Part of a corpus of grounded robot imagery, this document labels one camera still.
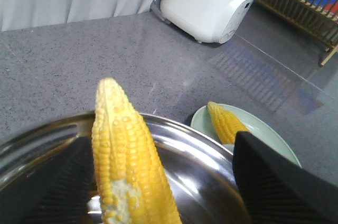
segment plate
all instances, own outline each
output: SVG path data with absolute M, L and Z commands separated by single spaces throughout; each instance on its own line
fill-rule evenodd
M 258 117 L 243 109 L 227 104 L 220 105 L 233 112 L 257 138 L 259 138 L 261 141 L 263 141 L 285 158 L 289 159 L 291 162 L 301 167 L 298 158 L 289 145 L 270 126 L 268 126 Z M 191 127 L 220 142 L 212 125 L 211 117 L 206 106 L 203 106 L 198 111 L 196 111 L 191 120 Z

